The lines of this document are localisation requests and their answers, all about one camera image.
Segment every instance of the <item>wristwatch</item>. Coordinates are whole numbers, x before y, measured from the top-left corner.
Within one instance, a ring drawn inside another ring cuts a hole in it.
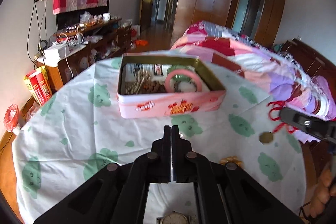
[[[173,211],[164,217],[156,219],[157,224],[191,224],[190,216]]]

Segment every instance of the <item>wooden headboard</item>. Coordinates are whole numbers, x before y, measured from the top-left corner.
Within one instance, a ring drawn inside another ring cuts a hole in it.
[[[310,77],[321,75],[327,79],[331,94],[336,100],[336,66],[332,62],[297,39],[287,41],[281,51],[289,52]]]

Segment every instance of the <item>pink tin box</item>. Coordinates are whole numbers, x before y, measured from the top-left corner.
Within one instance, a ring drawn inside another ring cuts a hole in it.
[[[126,70],[127,64],[153,64],[158,70],[160,65],[165,64],[191,66],[209,91],[126,95],[123,88],[123,70]],[[120,114],[124,118],[161,117],[217,110],[225,94],[226,90],[221,82],[197,57],[126,54],[122,58],[117,99]]]

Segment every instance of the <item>screw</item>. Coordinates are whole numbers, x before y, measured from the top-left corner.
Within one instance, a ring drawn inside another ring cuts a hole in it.
[[[151,160],[155,160],[158,157],[157,153],[155,152],[149,152],[147,154],[147,158],[151,159]]]
[[[187,153],[187,158],[194,159],[196,157],[197,157],[197,154],[194,151],[190,151]]]
[[[112,164],[108,164],[106,168],[108,171],[115,171],[118,168],[118,165],[112,163]]]
[[[225,166],[229,170],[236,170],[237,169],[237,165],[234,162],[229,162]]]

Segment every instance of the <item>wooden floor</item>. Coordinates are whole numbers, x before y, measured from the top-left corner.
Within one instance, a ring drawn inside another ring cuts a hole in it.
[[[147,40],[148,44],[146,46],[137,46],[136,49],[131,50],[130,52],[169,50],[171,48],[171,36],[171,31],[165,30],[163,25],[157,24],[156,26],[144,30],[140,35],[139,39]]]
[[[16,136],[13,134],[9,143],[6,145],[2,153],[0,153],[0,189],[9,206],[12,208],[19,220],[23,222],[16,200],[16,175],[11,145],[15,137]]]

